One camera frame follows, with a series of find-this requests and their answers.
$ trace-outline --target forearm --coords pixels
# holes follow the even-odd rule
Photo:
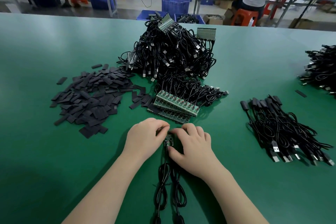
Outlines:
[[[225,215],[227,224],[267,224],[231,173],[221,164],[205,182],[210,187]]]
[[[121,154],[62,224],[111,224],[141,162]]]

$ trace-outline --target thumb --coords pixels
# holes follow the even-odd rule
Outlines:
[[[174,147],[171,147],[171,146],[168,146],[168,152],[169,152],[170,158],[174,160],[180,167],[182,167],[184,155],[179,153]]]
[[[161,131],[157,134],[156,139],[157,139],[158,141],[160,141],[160,143],[162,143],[163,140],[165,140],[165,138],[166,138],[166,136],[167,136],[167,133],[168,133],[168,131],[169,131],[169,128],[170,128],[170,126],[163,127],[163,128],[161,129]]]

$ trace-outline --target right hand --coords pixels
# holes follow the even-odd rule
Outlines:
[[[170,132],[180,139],[184,154],[180,154],[173,147],[168,147],[169,156],[183,169],[204,180],[216,172],[219,166],[222,167],[211,149],[210,135],[201,127],[187,123],[183,124],[182,128],[174,128]]]

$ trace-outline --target floor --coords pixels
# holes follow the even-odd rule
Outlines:
[[[27,0],[18,0],[20,9],[27,14],[43,14],[43,15],[58,15],[58,16],[78,16],[78,17],[96,17],[110,18],[107,10],[93,10],[90,2],[89,5],[82,5],[81,8],[34,8],[29,5]],[[195,0],[189,4],[189,13],[194,10]],[[113,18],[135,20],[141,10],[156,10],[161,11],[161,0],[117,0],[118,12]],[[288,28],[294,18],[298,18],[304,7],[291,6],[281,21],[279,27]],[[225,9],[219,8],[216,5],[201,5],[199,14],[218,14],[224,15]],[[19,12],[19,9],[14,5],[13,0],[0,0],[0,12]],[[281,16],[282,10],[278,9],[275,18],[270,22],[276,22]],[[305,13],[304,18],[314,21],[313,30],[336,31],[336,14],[329,14],[312,7]]]

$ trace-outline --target hand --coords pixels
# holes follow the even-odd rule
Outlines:
[[[173,129],[171,133],[175,133],[180,139],[184,154],[168,147],[169,156],[183,169],[204,180],[212,172],[216,172],[219,165],[222,167],[211,149],[210,135],[201,127],[187,123],[182,128]]]
[[[158,149],[168,130],[169,123],[154,118],[135,124],[127,133],[123,154],[145,162]]]

